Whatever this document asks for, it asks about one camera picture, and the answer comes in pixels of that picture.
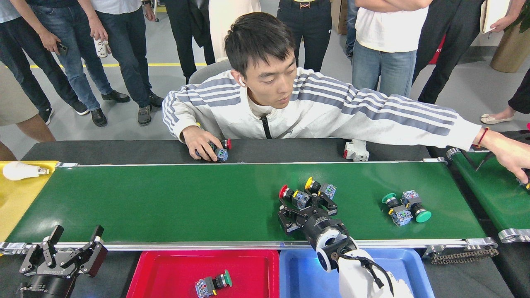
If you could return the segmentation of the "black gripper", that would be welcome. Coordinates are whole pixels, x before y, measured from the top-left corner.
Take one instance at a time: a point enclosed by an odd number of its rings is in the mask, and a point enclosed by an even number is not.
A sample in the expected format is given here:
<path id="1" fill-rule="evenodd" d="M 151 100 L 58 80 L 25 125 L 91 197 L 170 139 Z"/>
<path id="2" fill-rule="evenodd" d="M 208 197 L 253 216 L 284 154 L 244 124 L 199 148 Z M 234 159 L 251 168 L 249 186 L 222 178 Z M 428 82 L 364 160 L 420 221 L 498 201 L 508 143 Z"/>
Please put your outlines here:
<path id="1" fill-rule="evenodd" d="M 329 215 L 337 215 L 337 205 L 327 194 L 313 194 L 313 207 L 322 208 L 310 215 L 307 211 L 300 211 L 287 206 L 283 199 L 279 199 L 278 217 L 286 235 L 290 236 L 295 230 L 302 228 L 306 240 L 314 249 L 324 248 L 346 239 L 346 233 L 341 228 L 339 219 L 332 219 Z"/>
<path id="2" fill-rule="evenodd" d="M 104 228 L 97 225 L 91 240 L 83 247 L 74 249 L 62 261 L 63 270 L 51 270 L 49 274 L 36 274 L 39 267 L 54 269 L 56 245 L 64 228 L 56 225 L 50 236 L 30 248 L 23 260 L 19 272 L 31 276 L 28 283 L 22 283 L 17 291 L 18 298 L 70 298 L 79 274 L 96 276 L 108 249 L 104 247 L 101 236 Z"/>

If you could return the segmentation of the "seated person's right hand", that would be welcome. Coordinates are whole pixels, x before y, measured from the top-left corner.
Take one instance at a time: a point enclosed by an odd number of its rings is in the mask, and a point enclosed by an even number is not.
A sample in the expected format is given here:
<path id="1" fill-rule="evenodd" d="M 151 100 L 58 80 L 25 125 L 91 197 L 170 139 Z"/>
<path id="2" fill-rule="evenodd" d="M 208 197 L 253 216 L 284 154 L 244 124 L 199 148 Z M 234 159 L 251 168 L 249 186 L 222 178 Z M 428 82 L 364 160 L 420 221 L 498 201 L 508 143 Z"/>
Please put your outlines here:
<path id="1" fill-rule="evenodd" d="M 182 130 L 181 136 L 189 149 L 190 156 L 195 160 L 217 161 L 218 158 L 214 150 L 210 147 L 210 142 L 217 147 L 221 147 L 220 140 L 210 132 L 202 130 L 198 126 L 188 126 Z"/>

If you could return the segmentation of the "seated person's left hand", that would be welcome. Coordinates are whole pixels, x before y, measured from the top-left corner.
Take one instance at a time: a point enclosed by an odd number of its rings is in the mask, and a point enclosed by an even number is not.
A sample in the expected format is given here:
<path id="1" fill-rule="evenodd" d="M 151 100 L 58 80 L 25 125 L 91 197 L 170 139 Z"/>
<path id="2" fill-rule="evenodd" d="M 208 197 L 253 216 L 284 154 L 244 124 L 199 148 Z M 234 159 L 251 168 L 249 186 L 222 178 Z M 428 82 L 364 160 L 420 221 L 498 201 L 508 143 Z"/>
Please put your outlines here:
<path id="1" fill-rule="evenodd" d="M 530 146 L 488 130 L 479 142 L 496 155 L 497 161 L 513 173 L 522 183 L 529 178 L 524 169 L 530 167 Z"/>

